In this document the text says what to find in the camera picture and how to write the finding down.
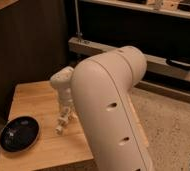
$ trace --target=metal shelf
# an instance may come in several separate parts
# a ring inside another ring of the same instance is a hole
[[[155,8],[156,5],[141,5],[130,2],[116,1],[116,0],[80,0],[80,1],[190,19],[190,12],[185,12],[181,10],[172,11],[162,8],[156,9]]]

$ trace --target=floor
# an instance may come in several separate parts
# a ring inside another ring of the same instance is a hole
[[[131,98],[148,137],[156,171],[188,171],[190,164],[190,104],[140,89]],[[52,171],[96,171],[85,161]]]

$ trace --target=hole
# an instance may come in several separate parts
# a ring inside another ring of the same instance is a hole
[[[111,111],[111,110],[113,110],[115,107],[117,107],[117,103],[111,103],[110,105],[107,106],[106,110],[107,110],[107,111]]]
[[[123,139],[119,142],[119,145],[120,145],[120,146],[123,146],[123,145],[125,145],[129,140],[130,140],[129,137],[125,137],[125,138],[123,138]]]

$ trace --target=white humanoid robot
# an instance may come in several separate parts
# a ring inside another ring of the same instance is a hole
[[[87,58],[70,73],[70,97],[99,171],[154,171],[128,95],[145,72],[144,55],[126,46]]]

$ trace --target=dark wall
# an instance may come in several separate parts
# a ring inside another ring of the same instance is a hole
[[[18,83],[47,80],[66,65],[62,0],[19,0],[0,11],[0,115]]]
[[[74,5],[66,1],[68,24]],[[80,1],[84,39],[117,47],[133,45],[151,55],[190,63],[190,19]],[[75,35],[76,28],[69,27]]]

